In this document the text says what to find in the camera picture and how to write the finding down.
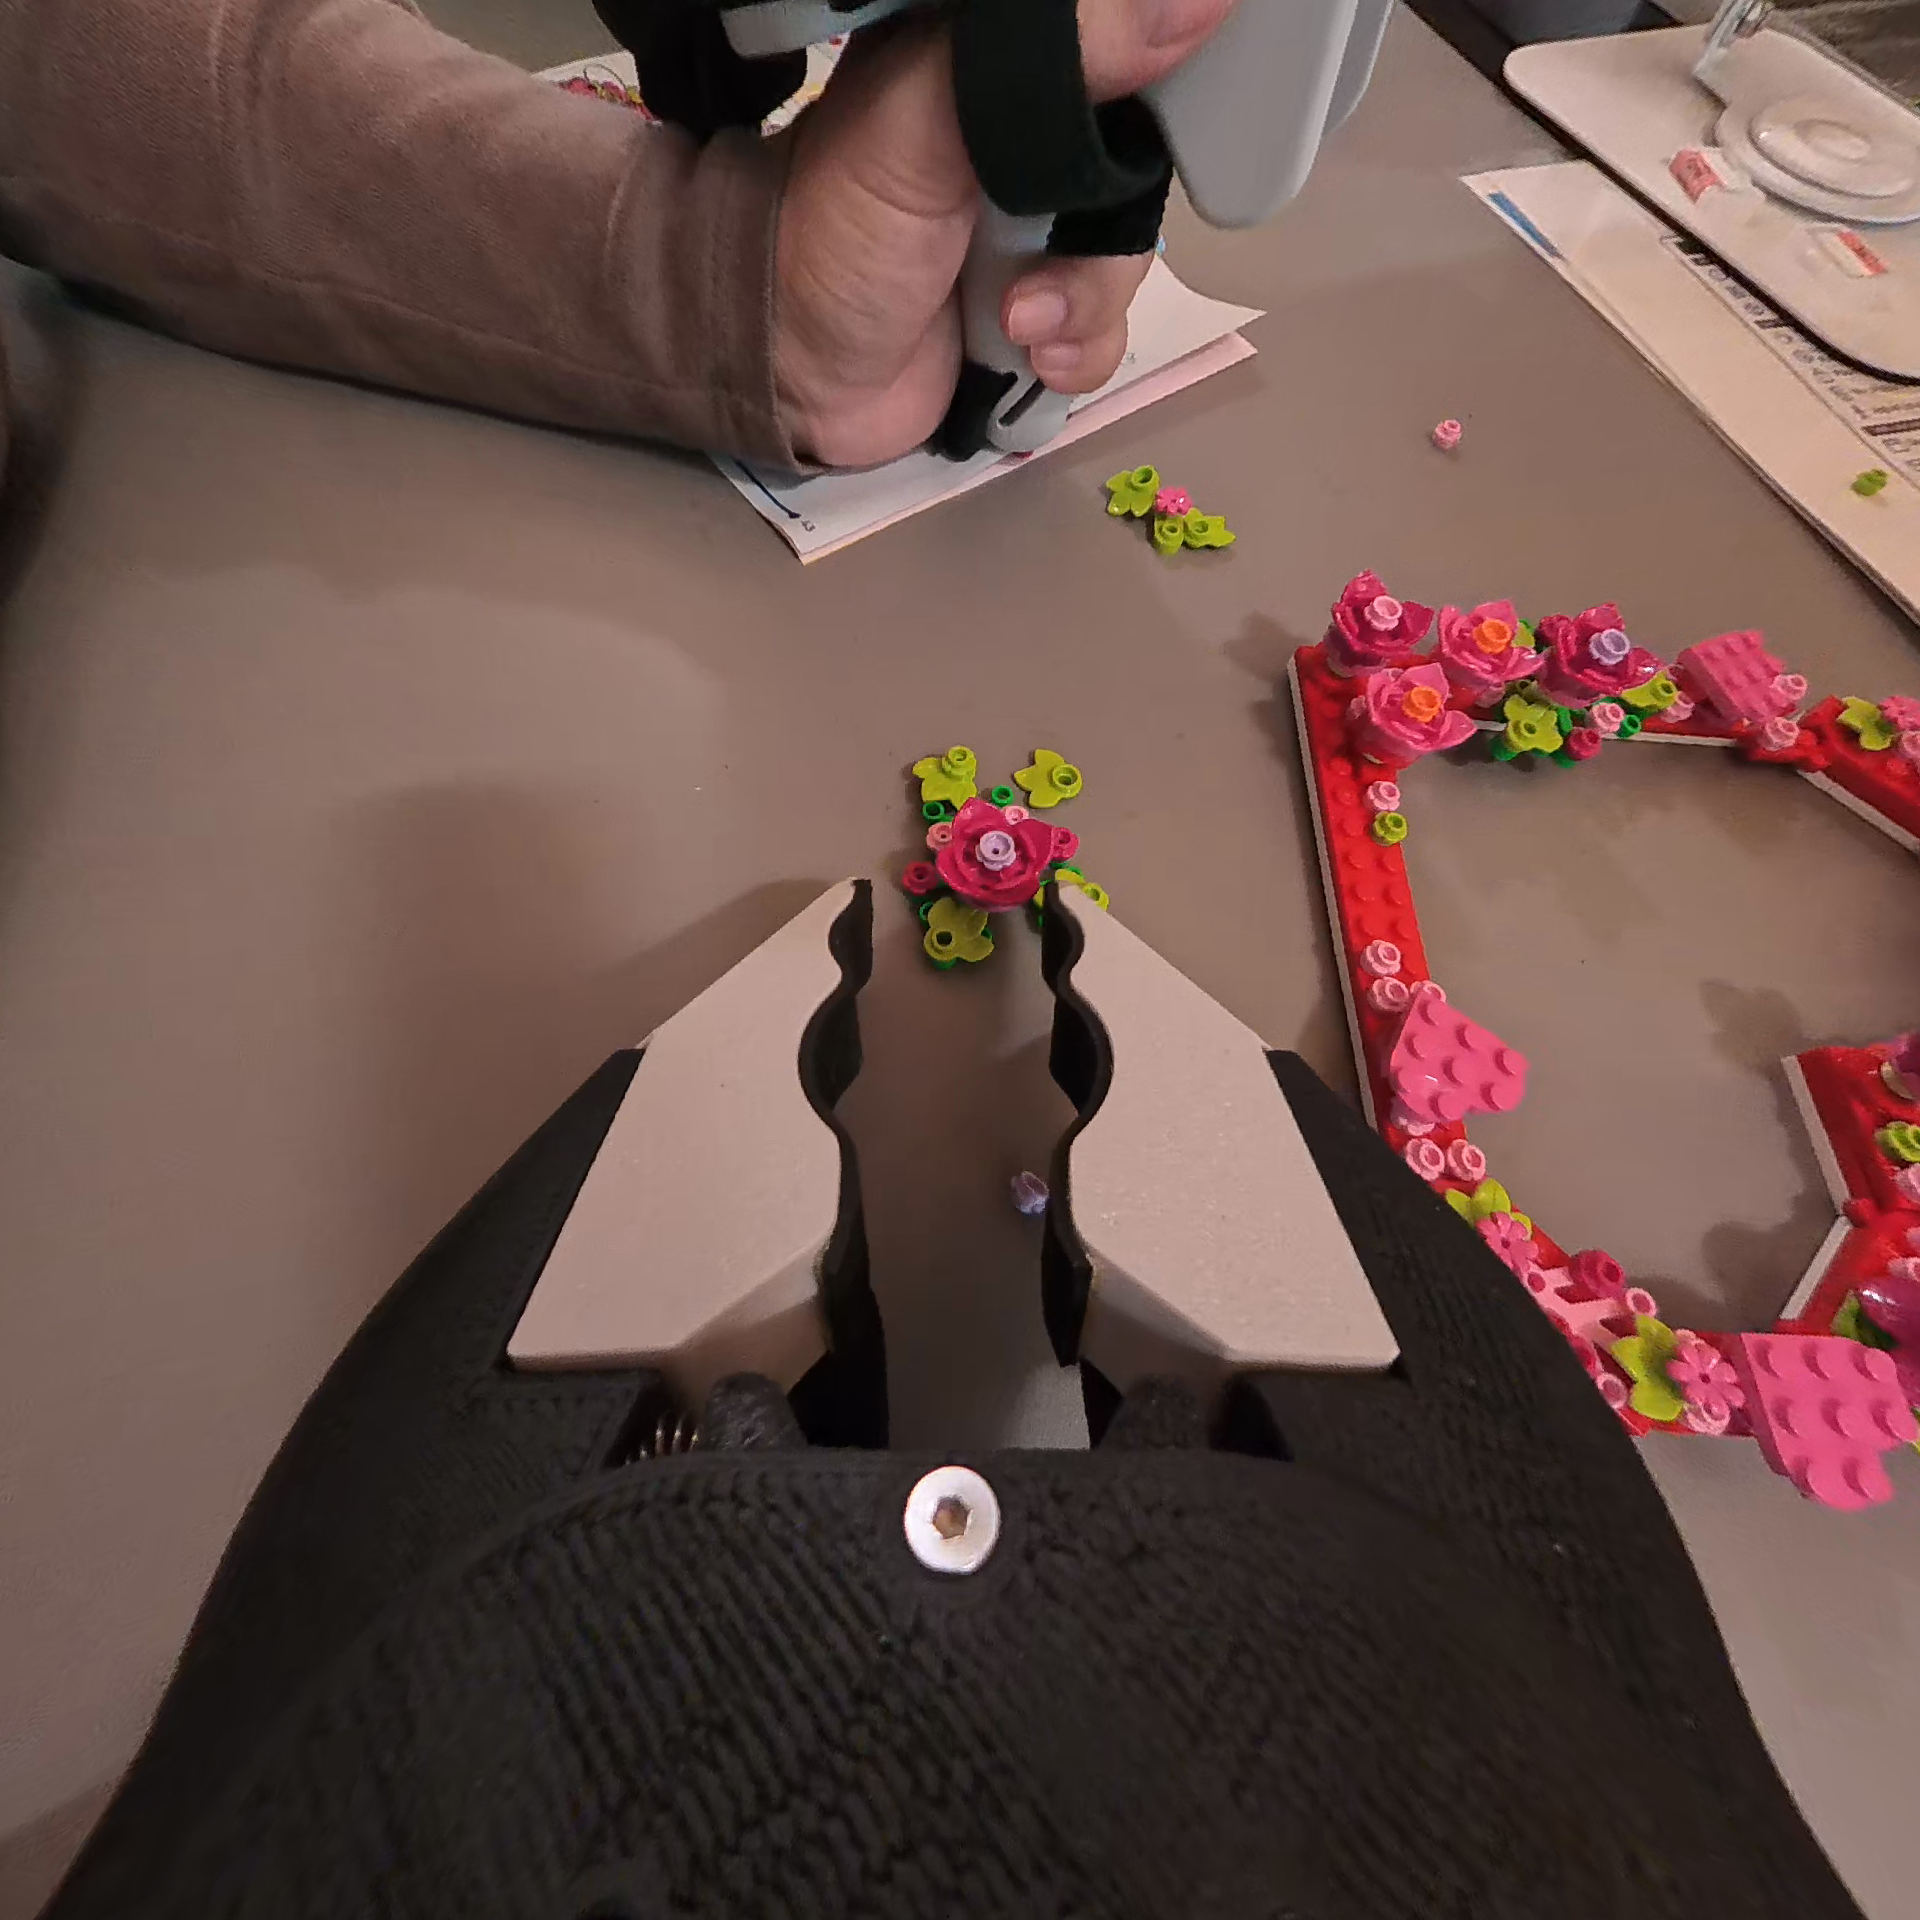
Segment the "person's left forearm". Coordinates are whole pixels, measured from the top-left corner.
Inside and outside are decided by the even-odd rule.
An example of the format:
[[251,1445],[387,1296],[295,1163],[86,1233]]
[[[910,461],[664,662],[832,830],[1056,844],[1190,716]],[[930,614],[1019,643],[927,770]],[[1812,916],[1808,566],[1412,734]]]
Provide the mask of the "person's left forearm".
[[5,4],[5,254],[295,372],[789,467],[784,142],[698,142],[408,4]]

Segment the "green leaves pink flower cluster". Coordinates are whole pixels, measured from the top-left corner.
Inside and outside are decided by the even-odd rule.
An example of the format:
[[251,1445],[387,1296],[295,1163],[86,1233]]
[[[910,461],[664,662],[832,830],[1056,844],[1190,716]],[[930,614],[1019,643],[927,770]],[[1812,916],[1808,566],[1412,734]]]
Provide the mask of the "green leaves pink flower cluster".
[[1106,513],[1140,521],[1152,550],[1164,557],[1214,554],[1236,543],[1227,515],[1201,507],[1187,487],[1166,481],[1154,463],[1117,472],[1106,481],[1106,495]]

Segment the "white plastic blister pack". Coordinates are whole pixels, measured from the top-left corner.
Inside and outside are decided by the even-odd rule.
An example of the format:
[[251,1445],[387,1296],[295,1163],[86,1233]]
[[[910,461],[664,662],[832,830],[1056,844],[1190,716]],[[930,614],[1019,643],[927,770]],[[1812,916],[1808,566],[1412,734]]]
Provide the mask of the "white plastic blister pack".
[[1503,77],[1800,331],[1917,382],[1917,87],[1783,4],[1525,46]]

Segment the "person's left hand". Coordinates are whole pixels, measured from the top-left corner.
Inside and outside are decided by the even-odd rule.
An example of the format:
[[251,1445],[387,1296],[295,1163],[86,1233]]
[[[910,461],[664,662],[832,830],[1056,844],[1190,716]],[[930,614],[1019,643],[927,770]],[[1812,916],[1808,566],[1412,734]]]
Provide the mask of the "person's left hand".
[[[1080,2],[1088,95],[1158,84],[1235,2]],[[877,467],[943,423],[964,361],[958,281],[980,209],[952,91],[951,23],[906,11],[854,38],[789,145],[775,267],[780,430],[805,467]],[[1055,392],[1100,390],[1131,347],[1154,248],[1044,256],[1000,325]]]

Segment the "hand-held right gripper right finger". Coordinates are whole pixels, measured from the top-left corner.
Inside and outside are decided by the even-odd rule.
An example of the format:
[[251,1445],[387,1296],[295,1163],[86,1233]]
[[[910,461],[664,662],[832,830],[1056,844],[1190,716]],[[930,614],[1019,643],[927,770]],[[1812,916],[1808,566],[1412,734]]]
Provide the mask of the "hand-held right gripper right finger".
[[1261,1033],[1070,880],[1042,910],[1042,1314],[1104,1380],[1376,1375],[1399,1359]]

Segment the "red lego heart flower wreath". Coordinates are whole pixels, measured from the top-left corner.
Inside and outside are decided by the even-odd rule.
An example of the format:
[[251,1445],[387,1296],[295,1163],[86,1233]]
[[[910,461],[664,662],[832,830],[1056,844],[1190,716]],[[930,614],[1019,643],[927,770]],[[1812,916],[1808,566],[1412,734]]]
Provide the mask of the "red lego heart flower wreath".
[[1673,1326],[1602,1250],[1564,1250],[1471,1138],[1509,1114],[1525,1055],[1433,977],[1408,875],[1404,776],[1474,751],[1500,766],[1593,763],[1634,742],[1784,768],[1917,852],[1917,698],[1827,695],[1756,629],[1674,660],[1612,601],[1529,622],[1509,599],[1431,608],[1376,571],[1338,593],[1288,687],[1364,1115],[1526,1288],[1634,1435],[1742,1438],[1807,1500],[1892,1497],[1917,1452],[1917,1032],[1788,1055],[1784,1075],[1835,1224],[1761,1331]]

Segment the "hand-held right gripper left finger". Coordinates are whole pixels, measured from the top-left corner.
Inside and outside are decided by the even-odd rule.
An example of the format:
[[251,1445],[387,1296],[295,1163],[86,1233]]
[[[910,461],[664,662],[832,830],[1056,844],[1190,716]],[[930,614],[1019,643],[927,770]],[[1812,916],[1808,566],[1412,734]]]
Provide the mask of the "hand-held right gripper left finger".
[[888,1416],[859,1160],[873,881],[851,875],[637,1048],[509,1337],[520,1372],[640,1368],[696,1408],[726,1378],[808,1419]]

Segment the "white instruction booklet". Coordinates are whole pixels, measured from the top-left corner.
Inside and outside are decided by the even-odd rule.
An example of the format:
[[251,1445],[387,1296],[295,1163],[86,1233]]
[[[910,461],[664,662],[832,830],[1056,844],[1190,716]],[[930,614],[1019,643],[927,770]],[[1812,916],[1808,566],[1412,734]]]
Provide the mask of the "white instruction booklet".
[[[1104,426],[1178,395],[1201,379],[1254,355],[1247,325],[1256,305],[1206,298],[1156,258],[1128,311],[1126,353],[1098,392],[1078,395],[1069,419],[1040,454],[1061,454]],[[760,463],[713,455],[713,467],[739,492],[802,563],[921,515],[948,500],[1011,476],[1027,455],[980,451],[951,460],[919,448],[885,465],[802,477]]]

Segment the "magenta lego rose leaf cluster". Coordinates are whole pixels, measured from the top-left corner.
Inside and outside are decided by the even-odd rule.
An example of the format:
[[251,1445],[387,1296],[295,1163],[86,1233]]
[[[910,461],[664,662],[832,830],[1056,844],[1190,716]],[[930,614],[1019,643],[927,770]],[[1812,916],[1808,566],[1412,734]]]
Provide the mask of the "magenta lego rose leaf cluster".
[[980,756],[962,742],[921,756],[906,770],[923,852],[897,883],[915,910],[925,961],[935,971],[993,959],[1007,920],[1023,916],[1040,927],[1061,886],[1095,908],[1112,906],[1110,892],[1088,873],[1080,835],[1061,822],[1061,810],[1083,793],[1030,813],[1014,773],[991,780]]

